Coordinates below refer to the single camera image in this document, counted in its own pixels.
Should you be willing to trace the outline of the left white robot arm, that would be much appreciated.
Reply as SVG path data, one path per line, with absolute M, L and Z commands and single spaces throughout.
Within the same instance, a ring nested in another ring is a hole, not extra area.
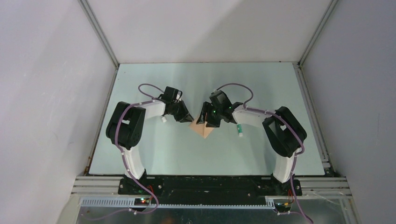
M 125 166 L 125 175 L 131 178 L 130 189 L 136 194 L 143 194 L 148 182 L 141 178 L 145 173 L 142 164 L 139 142 L 142 137 L 144 122 L 153 117 L 171 115 L 179 123 L 192 122 L 184 101 L 183 92 L 167 86 L 159 97 L 151 97 L 148 101 L 135 104 L 120 101 L 110 118 L 106 128 L 106 137 L 121 152 Z

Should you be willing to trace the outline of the tan paper envelope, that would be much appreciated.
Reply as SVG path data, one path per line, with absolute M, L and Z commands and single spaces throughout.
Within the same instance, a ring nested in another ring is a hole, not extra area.
M 190 123 L 189 128 L 206 139 L 209 134 L 214 130 L 213 127 L 206 127 L 207 122 L 202 123 L 202 124 L 196 124 L 196 121 L 193 121 Z

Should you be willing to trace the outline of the white green glue stick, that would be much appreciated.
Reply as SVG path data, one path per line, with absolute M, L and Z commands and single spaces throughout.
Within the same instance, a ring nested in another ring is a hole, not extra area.
M 242 125 L 237 124 L 237 131 L 238 131 L 238 136 L 242 137 L 243 136 L 243 130 L 242 130 Z

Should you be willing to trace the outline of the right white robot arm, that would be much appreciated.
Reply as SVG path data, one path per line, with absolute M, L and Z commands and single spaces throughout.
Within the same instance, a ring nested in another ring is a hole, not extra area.
M 221 90 L 210 95 L 204 102 L 195 124 L 207 128 L 218 128 L 221 122 L 262 127 L 276 153 L 276 164 L 272 176 L 272 190 L 284 195 L 290 189 L 297 157 L 305 152 L 304 140 L 307 133 L 288 107 L 282 106 L 269 111 L 248 107 L 246 103 L 232 103 Z

